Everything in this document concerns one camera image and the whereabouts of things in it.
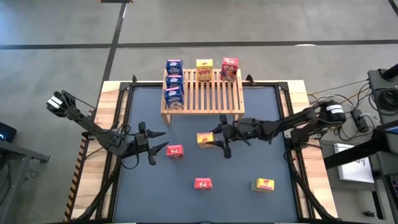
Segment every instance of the wooden table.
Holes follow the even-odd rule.
[[[307,91],[305,89],[303,80],[271,80],[271,81],[257,81],[257,82],[287,82],[289,85],[290,100],[294,113],[302,111],[304,108],[309,107]],[[114,119],[114,112],[119,93],[120,81],[104,82],[99,99],[98,110],[95,116],[95,123],[104,129],[112,126]],[[122,102],[121,121],[124,116],[126,100]],[[282,106],[284,114],[288,114],[287,103],[285,97],[282,97]],[[310,144],[319,145],[316,140],[310,140]],[[96,141],[88,142],[83,138],[80,144],[80,151],[76,162],[75,173],[72,178],[70,193],[68,196],[67,207],[65,209],[65,218],[67,221],[70,218],[79,217],[92,202],[101,187],[101,180],[103,178],[104,165],[106,160],[106,151],[100,150],[93,154],[87,160],[84,160],[84,152],[87,154],[100,148]],[[334,217],[337,217],[337,211],[333,196],[330,189],[329,180],[327,177],[325,165],[323,163],[322,152],[316,147],[307,147],[302,151],[305,170],[307,172],[307,179],[309,187],[319,202],[324,208]],[[300,203],[303,210],[303,217],[308,218],[307,203],[304,193],[299,188]],[[103,207],[103,216],[107,214],[109,194],[105,198]]]

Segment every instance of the small red box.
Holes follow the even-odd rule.
[[[212,189],[211,178],[195,178],[194,189]]]
[[[221,80],[234,82],[238,73],[238,58],[224,58],[221,66]]]
[[[182,145],[167,146],[166,155],[173,159],[184,158],[184,149]]]

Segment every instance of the yellow cereal box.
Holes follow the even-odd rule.
[[[213,59],[197,59],[197,81],[209,82],[213,78]]]
[[[214,141],[213,133],[197,133],[197,143],[200,147],[214,147],[214,145],[207,144]]]
[[[254,183],[252,183],[252,190],[261,191],[261,192],[269,192],[274,191],[275,182],[274,180],[258,178]]]

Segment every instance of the wooden rack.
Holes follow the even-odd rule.
[[[167,125],[171,116],[179,115],[215,115],[233,114],[235,119],[241,119],[244,114],[244,100],[241,70],[238,69],[235,82],[220,80],[220,69],[213,69],[214,77],[210,82],[196,81],[196,69],[184,69],[184,106],[169,109],[162,92],[162,109],[160,113]]]

